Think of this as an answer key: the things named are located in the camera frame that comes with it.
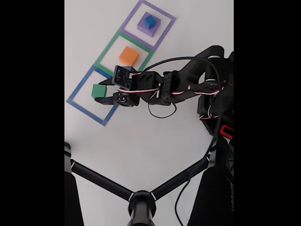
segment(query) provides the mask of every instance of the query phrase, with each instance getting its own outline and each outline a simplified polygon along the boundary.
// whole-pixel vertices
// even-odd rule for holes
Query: blue tape
[[[91,73],[93,71],[96,71],[98,73],[100,73],[101,75],[103,75],[104,77],[106,77],[107,79],[111,78],[111,76],[104,72],[103,70],[92,66],[89,71],[86,73],[86,75],[83,77],[83,79],[80,81],[80,83],[77,85],[77,87],[75,88],[75,90],[72,92],[72,94],[70,95],[70,97],[67,99],[67,103],[71,104],[73,107],[77,108],[78,110],[80,110],[81,112],[83,112],[84,114],[86,114],[87,116],[89,116],[90,118],[94,119],[95,121],[99,122],[100,124],[102,124],[103,126],[105,126],[107,124],[107,122],[109,121],[109,119],[111,118],[111,116],[114,114],[114,112],[117,109],[117,105],[114,105],[112,107],[112,109],[110,110],[110,112],[108,113],[108,115],[105,117],[104,120],[100,119],[99,117],[97,117],[96,115],[92,114],[90,111],[86,110],[85,108],[83,108],[82,106],[78,105],[77,103],[73,102],[73,98],[76,96],[76,94],[78,93],[78,91],[80,90],[80,88],[84,85],[84,83],[86,82],[86,80],[89,78],[89,76],[91,75]]]

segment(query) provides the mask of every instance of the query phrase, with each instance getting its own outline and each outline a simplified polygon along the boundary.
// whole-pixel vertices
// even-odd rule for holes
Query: small blue cube
[[[156,25],[156,20],[152,15],[149,15],[144,19],[144,23],[148,29],[151,29]]]

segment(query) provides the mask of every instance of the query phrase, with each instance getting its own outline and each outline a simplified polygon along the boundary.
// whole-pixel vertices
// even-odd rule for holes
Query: purple square outline
[[[127,23],[129,22],[129,20],[132,18],[132,16],[135,14],[135,12],[137,11],[137,9],[141,6],[141,4],[145,4],[151,8],[153,8],[154,10],[158,11],[159,13],[169,17],[171,19],[169,25],[166,27],[166,29],[164,30],[164,32],[162,33],[162,35],[160,36],[160,38],[158,39],[157,43],[152,46],[149,43],[139,39],[138,37],[136,37],[135,35],[131,34],[130,32],[126,31],[124,28],[127,25]],[[167,35],[169,29],[172,27],[172,25],[174,24],[176,18],[172,15],[170,15],[169,13],[159,9],[158,7],[154,6],[153,4],[150,4],[148,1],[146,0],[139,0],[137,5],[135,5],[135,7],[133,8],[132,12],[127,16],[126,20],[122,23],[121,27],[119,28],[119,31],[123,32],[124,34],[126,34],[127,36],[131,37],[132,39],[135,39],[136,41],[140,42],[141,44],[145,45],[147,48],[155,51],[159,45],[161,44],[162,40],[165,38],[165,36]]]

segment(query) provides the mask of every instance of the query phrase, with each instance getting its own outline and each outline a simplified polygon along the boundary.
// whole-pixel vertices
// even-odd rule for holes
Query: green square outline
[[[99,62],[103,59],[103,57],[107,54],[107,52],[109,51],[109,49],[111,48],[111,46],[113,45],[113,43],[116,41],[116,39],[121,36],[123,38],[125,38],[126,40],[130,41],[131,43],[137,45],[138,47],[140,47],[141,49],[145,50],[146,52],[148,52],[149,54],[147,55],[146,59],[144,60],[144,62],[142,63],[142,65],[139,67],[138,71],[142,71],[145,66],[147,65],[147,63],[149,62],[149,60],[151,59],[152,55],[154,54],[154,51],[150,50],[149,48],[147,48],[146,46],[144,46],[143,44],[137,42],[136,40],[132,39],[131,37],[127,36],[126,34],[124,34],[121,31],[117,31],[113,38],[110,40],[109,44],[104,48],[104,50],[102,51],[102,53],[99,55],[99,57],[97,58],[97,60],[94,62],[94,66],[99,68],[100,70],[103,70],[104,72],[108,73],[110,76],[114,75],[114,72],[112,72],[111,70],[109,70],[108,68],[106,68],[105,66],[101,65]]]

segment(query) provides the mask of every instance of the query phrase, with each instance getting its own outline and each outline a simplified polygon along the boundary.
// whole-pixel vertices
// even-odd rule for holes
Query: black pole
[[[93,170],[83,166],[82,164],[71,160],[72,172],[77,175],[93,182],[94,184],[106,189],[109,192],[123,198],[124,200],[129,201],[130,196],[132,195],[132,191],[127,188],[115,183],[114,181],[105,178],[104,176],[94,172]]]
[[[160,185],[156,189],[152,191],[154,196],[156,197],[156,200],[162,198],[164,195],[170,193],[174,189],[176,189],[178,186],[183,184],[185,181],[188,180],[189,174],[192,172],[192,177],[199,174],[203,170],[205,170],[208,167],[208,159],[203,158],[199,160],[198,162],[194,163],[192,166],[188,167],[178,175],[174,176],[164,184]]]

